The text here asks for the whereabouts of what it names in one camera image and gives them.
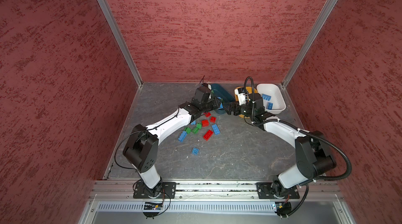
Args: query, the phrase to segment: white arm segment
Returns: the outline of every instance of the white arm segment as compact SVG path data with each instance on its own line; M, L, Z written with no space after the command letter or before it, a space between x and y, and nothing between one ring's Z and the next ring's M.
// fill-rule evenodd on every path
M278 119L278 117L270 117L268 119ZM293 148L295 147L295 140L298 137L304 137L304 134L296 131L295 129L279 122L269 122L264 124L264 130L280 137L288 142ZM278 176L279 181L285 188L291 188L307 180L299 171L297 165L292 166Z
M178 130L179 128L186 126L190 123L191 115L185 109L179 108L178 113L177 110L170 114L169 116L165 117L161 121L154 123L152 125L146 126L147 129L153 129L157 126L156 129L150 130L149 132L153 135L157 135L159 139L159 144L167 138L170 134ZM142 181L148 188L154 188L156 184L158 184L160 180L160 176L156 171L155 166L153 165L148 171L139 173Z

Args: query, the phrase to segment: white plastic container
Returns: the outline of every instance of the white plastic container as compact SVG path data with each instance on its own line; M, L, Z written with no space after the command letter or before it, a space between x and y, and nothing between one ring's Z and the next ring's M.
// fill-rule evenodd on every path
M269 101L264 99L265 111L268 111L272 114L279 114L286 109L285 101L283 100L283 96L278 86L275 84L259 84L257 85L256 89L261 96L263 94L271 96ZM268 102L272 103L272 110L267 109Z

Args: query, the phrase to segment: blue lego brick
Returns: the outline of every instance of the blue lego brick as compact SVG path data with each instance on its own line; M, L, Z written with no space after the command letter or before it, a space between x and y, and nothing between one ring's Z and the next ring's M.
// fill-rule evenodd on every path
M198 148L193 147L193 150L191 151L191 153L194 155L198 155L198 151L199 151Z
M178 137L178 141L183 142L184 138L187 136L187 132L183 131Z
M271 96L268 96L265 94L262 94L261 96L263 97L264 100L268 100L268 101L271 100Z
M219 131L219 128L218 128L218 126L217 126L216 124L215 124L215 125L212 125L212 129L214 130L215 135L218 135L218 134L221 133L221 131Z
M218 109L223 109L223 108L224 108L224 106L223 106L222 103L221 103L221 105L219 106Z

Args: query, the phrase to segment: lego brick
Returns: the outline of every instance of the lego brick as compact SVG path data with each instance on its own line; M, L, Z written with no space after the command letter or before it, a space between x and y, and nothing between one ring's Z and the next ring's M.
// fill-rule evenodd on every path
M187 136L187 132L183 131L178 137L178 141L183 142L184 138Z
M212 129L214 130L215 135L218 135L218 134L221 133L221 131L219 131L219 128L218 128L218 126L217 126L216 124L215 124L215 125L212 125Z
M221 100L221 105L219 106L219 108L218 108L218 109L223 109L223 108L224 108L224 106L222 105L222 98L220 98L220 96L218 96L218 98Z
M206 140L206 141L208 141L208 139L212 136L212 134L214 134L211 130L208 130L207 131L207 133L205 133L205 135L204 135L204 139Z
M269 95L262 94L261 96L263 97L264 100L268 100L268 101L271 100L271 96L269 96Z
M198 148L193 147L193 150L191 151L191 153L194 155L198 155L198 151L199 151Z
M209 126L208 120L203 120L203 121L201 121L201 123L202 123L202 127L207 127L207 126Z

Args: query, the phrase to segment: robotic arm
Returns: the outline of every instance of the robotic arm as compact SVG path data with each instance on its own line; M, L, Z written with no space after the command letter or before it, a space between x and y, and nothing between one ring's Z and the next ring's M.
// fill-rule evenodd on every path
M287 171L274 177L267 194L275 198L284 198L296 189L296 185L306 185L314 179L324 179L323 173L336 166L330 147L335 148L347 162L347 171L341 176L328 177L331 180L343 179L351 172L349 159L344 153L326 141L319 131L309 132L281 121L274 114L266 112L263 99L258 93L248 94L246 83L243 88L235 91L239 102L223 104L226 112L231 115L250 117L251 125L270 132L295 148L296 164ZM211 87L204 83L197 88L191 102L185 102L168 117L148 125L135 126L123 149L123 155L138 170L150 197L157 197L161 193L162 179L158 175L154 163L156 161L158 145L171 133L190 122L196 120L208 111L218 109L222 101L214 96Z

